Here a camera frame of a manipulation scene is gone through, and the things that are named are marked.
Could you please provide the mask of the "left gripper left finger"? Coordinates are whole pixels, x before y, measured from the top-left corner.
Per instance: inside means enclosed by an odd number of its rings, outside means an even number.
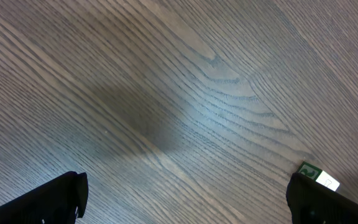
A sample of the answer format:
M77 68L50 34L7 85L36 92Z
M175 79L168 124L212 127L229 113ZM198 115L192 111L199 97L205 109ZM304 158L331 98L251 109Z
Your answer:
M85 214L88 178L69 171L0 206L0 224L74 224Z

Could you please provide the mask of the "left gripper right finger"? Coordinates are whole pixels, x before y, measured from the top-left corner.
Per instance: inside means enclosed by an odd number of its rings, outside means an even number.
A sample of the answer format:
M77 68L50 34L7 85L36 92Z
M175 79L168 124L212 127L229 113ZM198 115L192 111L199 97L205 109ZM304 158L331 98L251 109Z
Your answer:
M301 173L286 192L293 224L358 224L358 204Z

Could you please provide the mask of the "number one wooden block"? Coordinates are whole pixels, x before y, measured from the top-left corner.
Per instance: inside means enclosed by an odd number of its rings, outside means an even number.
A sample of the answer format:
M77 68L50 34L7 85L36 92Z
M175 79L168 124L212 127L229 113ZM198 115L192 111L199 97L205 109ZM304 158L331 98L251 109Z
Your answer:
M303 161L299 166L297 173L301 173L310 179L314 180L315 182L329 188L332 191L336 191L340 183L332 176L330 176L327 172L323 171L322 169Z

